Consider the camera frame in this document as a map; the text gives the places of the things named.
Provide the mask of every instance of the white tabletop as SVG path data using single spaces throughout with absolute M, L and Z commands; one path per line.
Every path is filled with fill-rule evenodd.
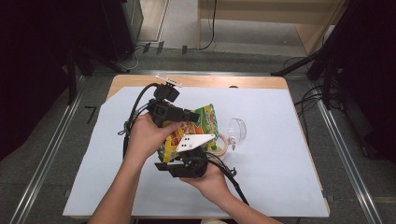
M 109 188 L 122 161 L 123 122 L 143 87 L 125 87 L 102 105 L 92 139 L 78 170 L 64 216 L 89 217 Z M 270 217 L 328 217 L 330 210 L 288 90 L 178 89 L 174 105 L 196 109 L 212 104 L 219 132 L 227 133 L 232 118 L 247 125 L 247 139 L 229 148 L 225 163 L 236 168 L 252 207 Z M 140 101 L 153 98 L 149 89 Z M 138 185 L 134 217 L 228 217 L 197 189 L 156 169 L 148 159 Z M 229 183 L 232 193 L 239 197 Z

